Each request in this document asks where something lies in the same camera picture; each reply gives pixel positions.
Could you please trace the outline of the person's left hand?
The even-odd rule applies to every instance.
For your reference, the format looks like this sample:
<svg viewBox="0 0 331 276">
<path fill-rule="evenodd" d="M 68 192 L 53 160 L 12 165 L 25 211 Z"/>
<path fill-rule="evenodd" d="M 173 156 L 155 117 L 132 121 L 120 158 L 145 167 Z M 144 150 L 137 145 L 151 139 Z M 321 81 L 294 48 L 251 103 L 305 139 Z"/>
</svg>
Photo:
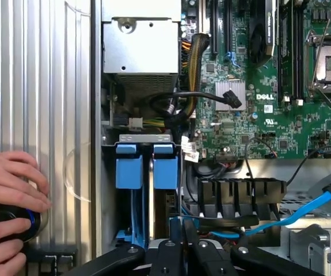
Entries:
<svg viewBox="0 0 331 276">
<path fill-rule="evenodd" d="M 35 212 L 51 207 L 49 183 L 30 154 L 23 151 L 0 153 L 0 204 Z"/>
</svg>

